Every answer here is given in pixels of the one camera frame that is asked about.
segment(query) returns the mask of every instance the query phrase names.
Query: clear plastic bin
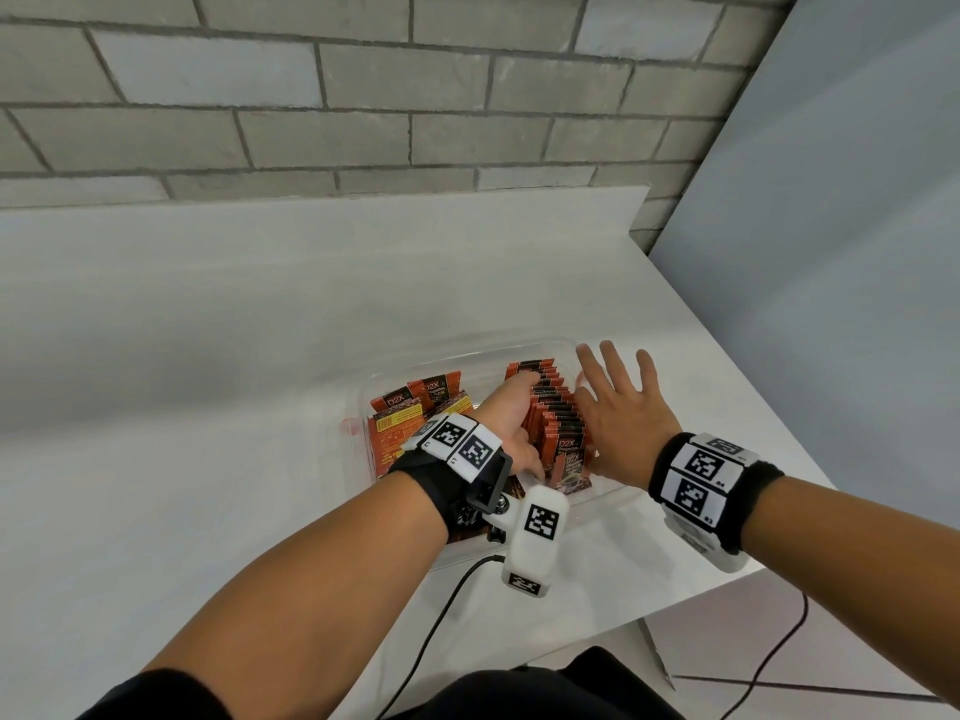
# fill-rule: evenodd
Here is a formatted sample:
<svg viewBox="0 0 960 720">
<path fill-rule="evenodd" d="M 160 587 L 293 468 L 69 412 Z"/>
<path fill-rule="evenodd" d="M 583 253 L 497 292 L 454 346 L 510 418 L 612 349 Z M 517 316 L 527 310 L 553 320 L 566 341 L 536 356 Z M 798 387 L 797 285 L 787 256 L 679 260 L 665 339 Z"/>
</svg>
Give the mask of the clear plastic bin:
<svg viewBox="0 0 960 720">
<path fill-rule="evenodd" d="M 549 357 L 555 359 L 560 375 L 572 388 L 580 373 L 575 346 L 575 342 L 571 340 L 551 339 L 536 343 L 501 344 L 472 353 L 449 355 L 419 363 L 385 363 L 383 370 L 378 373 L 358 379 L 355 397 L 350 398 L 349 408 L 352 413 L 347 415 L 347 419 L 352 429 L 343 432 L 343 438 L 347 440 L 342 452 L 346 459 L 343 465 L 345 479 L 356 481 L 355 485 L 351 486 L 356 493 L 377 481 L 367 423 L 368 417 L 374 414 L 374 409 L 370 406 L 371 399 L 391 392 L 408 381 L 460 371 L 460 388 L 469 394 L 473 406 L 476 407 L 503 383 L 504 373 L 510 362 Z M 531 481 L 536 482 L 533 475 L 521 473 L 519 477 L 525 486 L 530 485 Z M 569 496 L 571 508 L 567 530 L 595 520 L 606 511 L 625 505 L 641 495 L 635 488 L 625 487 L 600 475 L 590 475 L 590 482 L 591 487 Z M 449 543 L 443 548 L 433 569 L 474 560 L 496 553 L 500 548 L 499 543 L 488 541 L 486 535 Z"/>
</svg>

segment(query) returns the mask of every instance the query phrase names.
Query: brick wall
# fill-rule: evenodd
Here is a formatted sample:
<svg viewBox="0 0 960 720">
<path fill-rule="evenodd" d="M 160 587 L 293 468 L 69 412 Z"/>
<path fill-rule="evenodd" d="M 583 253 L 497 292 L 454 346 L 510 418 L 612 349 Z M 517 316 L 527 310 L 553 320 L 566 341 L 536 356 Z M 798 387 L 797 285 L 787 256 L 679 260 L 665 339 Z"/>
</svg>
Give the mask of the brick wall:
<svg viewBox="0 0 960 720">
<path fill-rule="evenodd" d="M 0 206 L 650 183 L 791 0 L 0 0 Z"/>
</svg>

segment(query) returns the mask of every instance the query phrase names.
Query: white table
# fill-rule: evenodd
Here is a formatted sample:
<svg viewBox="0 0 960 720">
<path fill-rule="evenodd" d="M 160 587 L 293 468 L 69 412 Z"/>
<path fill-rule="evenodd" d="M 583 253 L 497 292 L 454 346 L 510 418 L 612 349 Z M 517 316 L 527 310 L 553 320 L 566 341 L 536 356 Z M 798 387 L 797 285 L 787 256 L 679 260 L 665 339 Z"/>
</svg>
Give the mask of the white table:
<svg viewBox="0 0 960 720">
<path fill-rule="evenodd" d="M 126 338 L 143 338 L 137 318 L 105 306 L 107 295 L 114 303 L 121 292 L 114 308 L 147 308 L 150 338 L 172 341 L 183 336 L 184 319 L 198 318 L 197 304 L 206 303 L 200 293 L 223 298 L 219 306 L 206 304 L 212 315 L 201 323 L 203 335 L 217 345 L 239 341 L 229 362 L 246 375 L 236 393 L 219 401 L 150 409 L 132 396 L 117 418 L 0 440 L 0 714 L 78 714 L 143 666 L 248 561 L 342 502 L 342 382 L 319 378 L 305 388 L 296 380 L 280 383 L 278 375 L 300 378 L 310 362 L 316 375 L 324 371 L 318 363 L 336 362 L 340 378 L 346 362 L 376 343 L 402 352 L 425 333 L 449 344 L 483 332 L 529 342 L 559 335 L 594 346 L 613 338 L 625 354 L 642 347 L 654 355 L 663 392 L 685 426 L 753 447 L 791 474 L 828 484 L 627 238 L 644 194 L 641 187 L 168 205 L 0 221 L 0 254 L 20 248 L 21 265 L 16 275 L 0 271 L 0 338 L 32 333 L 11 315 L 17 308 L 40 322 L 66 310 L 97 333 L 116 328 Z M 223 236 L 225 220 L 234 228 L 230 238 Z M 276 233 L 270 242 L 280 241 L 282 256 L 262 251 L 268 245 L 256 237 L 262 237 L 258 224 L 268 220 Z M 348 223 L 349 236 L 328 229 L 318 243 L 310 236 L 318 221 L 332 229 Z M 46 253 L 58 250 L 50 241 L 34 239 L 30 250 L 33 244 L 9 239 L 18 229 L 50 237 L 60 227 L 64 238 L 86 238 L 87 256 L 119 236 L 132 239 L 136 251 L 141 233 L 176 233 L 177 223 L 190 224 L 199 249 L 190 252 L 188 239 L 171 234 L 169 248 L 146 258 L 141 249 L 136 262 L 97 261 L 95 277 L 51 262 Z M 385 223 L 394 240 L 382 231 Z M 78 235 L 87 226 L 90 234 Z M 102 246 L 115 252 L 109 242 Z M 306 258 L 304 248 L 316 251 Z M 429 288 L 404 275 L 426 254 L 435 273 Z M 23 263 L 32 277 L 23 276 Z M 331 298 L 331 279 L 353 301 Z M 402 298 L 363 300 L 378 288 L 400 289 Z M 439 303 L 438 292 L 445 294 Z M 246 310 L 254 303 L 256 313 L 236 314 L 238 301 Z M 282 322 L 292 308 L 299 309 L 295 322 Z M 313 314 L 309 321 L 301 318 L 306 313 Z M 236 335 L 240 326 L 243 338 Z M 342 338 L 331 338 L 330 329 Z M 43 354 L 69 343 L 29 341 L 19 348 Z M 127 361 L 103 350 L 98 358 L 114 359 L 102 368 L 125 375 L 160 358 L 155 351 L 138 347 L 137 358 Z M 637 378 L 636 363 L 628 363 Z M 113 397 L 114 391 L 102 393 Z M 467 567 L 428 575 L 337 717 L 376 714 Z M 558 579 L 544 599 L 511 591 L 496 568 L 481 569 L 394 709 L 424 701 L 463 673 L 520 665 L 734 578 L 690 551 L 666 529 L 661 509 L 639 496 L 567 534 Z"/>
</svg>

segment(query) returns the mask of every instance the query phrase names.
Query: gray wall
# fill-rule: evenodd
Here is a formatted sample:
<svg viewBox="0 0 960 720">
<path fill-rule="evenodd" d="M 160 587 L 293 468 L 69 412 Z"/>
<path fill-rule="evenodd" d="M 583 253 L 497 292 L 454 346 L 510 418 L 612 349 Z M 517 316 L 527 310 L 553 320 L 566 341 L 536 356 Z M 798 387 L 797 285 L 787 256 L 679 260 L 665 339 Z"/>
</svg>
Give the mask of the gray wall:
<svg viewBox="0 0 960 720">
<path fill-rule="evenodd" d="M 799 0 L 652 256 L 838 487 L 955 527 L 958 60 L 960 0 Z"/>
</svg>

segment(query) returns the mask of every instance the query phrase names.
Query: black cable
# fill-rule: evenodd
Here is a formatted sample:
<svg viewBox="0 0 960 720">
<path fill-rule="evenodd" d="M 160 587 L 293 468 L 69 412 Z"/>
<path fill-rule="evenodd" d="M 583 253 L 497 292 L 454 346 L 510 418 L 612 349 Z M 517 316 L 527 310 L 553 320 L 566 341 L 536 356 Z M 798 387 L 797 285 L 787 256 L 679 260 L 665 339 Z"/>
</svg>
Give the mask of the black cable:
<svg viewBox="0 0 960 720">
<path fill-rule="evenodd" d="M 410 668 L 410 674 L 408 674 L 407 678 L 403 680 L 403 683 L 400 685 L 400 689 L 396 690 L 396 692 L 393 693 L 393 696 L 390 698 L 390 702 L 387 702 L 387 706 L 384 707 L 382 710 L 380 710 L 380 714 L 376 716 L 375 720 L 380 720 L 380 718 L 382 718 L 384 715 L 387 714 L 387 711 L 390 710 L 390 708 L 393 706 L 395 702 L 397 702 L 397 698 L 401 696 L 402 691 L 406 689 L 410 680 L 413 679 L 414 672 L 416 672 L 417 667 L 420 666 L 420 660 L 424 658 L 424 653 L 426 652 L 426 645 L 429 644 L 430 640 L 433 639 L 433 635 L 437 631 L 437 627 L 440 626 L 440 622 L 442 622 L 444 620 L 444 617 L 447 616 L 447 612 L 450 610 L 450 606 L 452 606 L 453 600 L 457 598 L 457 594 L 460 593 L 460 590 L 464 587 L 464 584 L 467 582 L 467 579 L 471 577 L 471 575 L 474 573 L 476 569 L 479 569 L 484 564 L 488 564 L 491 561 L 496 562 L 498 564 L 502 564 L 506 561 L 506 558 L 504 556 L 487 556 L 484 558 L 480 558 L 477 562 L 474 563 L 474 565 L 472 565 L 466 571 L 466 573 L 463 574 L 462 579 L 460 579 L 460 582 L 457 583 L 457 587 L 454 588 L 453 593 L 450 594 L 450 598 L 446 600 L 446 605 L 440 611 L 439 616 L 437 617 L 437 621 L 434 622 L 433 629 L 430 629 L 430 633 L 426 635 L 426 639 L 423 641 L 423 646 L 420 647 L 419 654 L 416 655 L 414 666 Z"/>
<path fill-rule="evenodd" d="M 756 671 L 753 673 L 753 679 L 750 680 L 750 684 L 747 686 L 747 691 L 744 692 L 740 699 L 733 704 L 733 707 L 723 713 L 723 717 L 721 717 L 720 720 L 727 720 L 728 717 L 734 714 L 734 711 L 737 708 L 747 702 L 747 698 L 750 697 L 750 693 L 753 692 L 754 688 L 757 686 L 757 681 L 761 678 L 761 673 L 764 668 L 771 660 L 774 659 L 774 655 L 781 651 L 790 638 L 797 634 L 798 630 L 804 626 L 804 623 L 807 621 L 807 617 L 810 614 L 810 599 L 807 597 L 806 593 L 802 593 L 801 595 L 803 597 L 803 614 L 800 615 L 799 621 L 794 624 L 793 629 L 787 631 L 786 636 L 779 642 L 776 642 L 776 646 L 771 649 L 765 657 L 763 657 L 763 661 L 760 663 L 760 666 L 758 666 Z"/>
</svg>

